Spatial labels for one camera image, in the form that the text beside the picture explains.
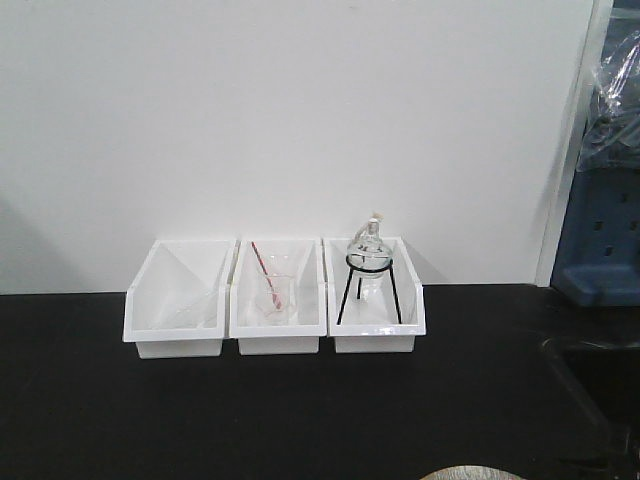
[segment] metal ring stand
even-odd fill
[[[347,286],[344,289],[344,295],[342,296],[342,304],[340,305],[340,313],[338,314],[338,325],[342,322],[342,314],[344,313],[344,306],[347,303],[347,296],[349,295],[349,287],[351,286],[351,280],[353,279],[353,271],[356,270],[358,272],[363,273],[382,273],[389,271],[389,275],[391,276],[391,287],[393,290],[393,300],[396,303],[396,313],[398,314],[398,323],[402,324],[402,316],[400,315],[400,303],[398,302],[398,291],[396,290],[396,277],[393,275],[393,260],[389,261],[389,265],[383,268],[379,268],[377,270],[368,270],[366,268],[356,267],[355,265],[349,262],[349,257],[347,257],[347,265],[349,265],[349,277],[347,278]],[[362,278],[358,279],[358,292],[356,294],[356,298],[360,300],[360,291],[362,289]]]

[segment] white plastic bin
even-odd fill
[[[220,355],[235,243],[155,242],[125,305],[122,339],[140,358]]]
[[[284,257],[293,265],[295,309],[265,315],[259,308],[264,278],[251,240],[244,240],[229,294],[229,336],[238,339],[242,355],[316,353],[319,337],[327,334],[320,239],[255,240],[255,244],[265,262]]]
[[[426,334],[422,283],[413,268],[407,249],[399,237],[382,239],[393,250],[402,324],[398,324],[391,277],[384,272],[374,280],[364,279],[361,299],[356,299],[358,278],[351,281],[342,322],[338,313],[347,284],[349,267],[345,261],[350,239],[325,238],[329,336],[336,352],[412,352],[416,335]]]

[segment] black table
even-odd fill
[[[413,354],[140,360],[124,294],[0,297],[2,479],[417,480],[481,464],[578,478],[598,432],[548,338],[640,339],[638,309],[533,286],[425,289]]]

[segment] storage bin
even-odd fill
[[[576,172],[551,285],[582,306],[640,305],[640,170]]]
[[[127,291],[123,341],[140,358],[216,356],[235,240],[157,241]]]
[[[364,279],[361,298],[356,298],[358,279],[354,276],[345,303],[341,324],[338,315],[349,275],[345,261],[350,239],[323,240],[327,269],[329,336],[338,353],[411,352],[416,335],[426,334],[422,283],[413,268],[401,238],[382,239],[393,250],[393,272],[402,323],[398,323],[391,276]]]
[[[254,240],[258,255],[267,273],[286,263],[291,284],[289,297],[270,290],[264,270],[251,245],[252,240],[240,244],[229,295],[229,335],[238,339],[242,355],[276,353],[316,353],[318,339],[327,334],[326,293],[320,239]],[[265,299],[284,301],[293,308],[269,313]]]

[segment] blue pegboard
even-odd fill
[[[583,306],[640,305],[640,170],[576,172],[551,284]]]

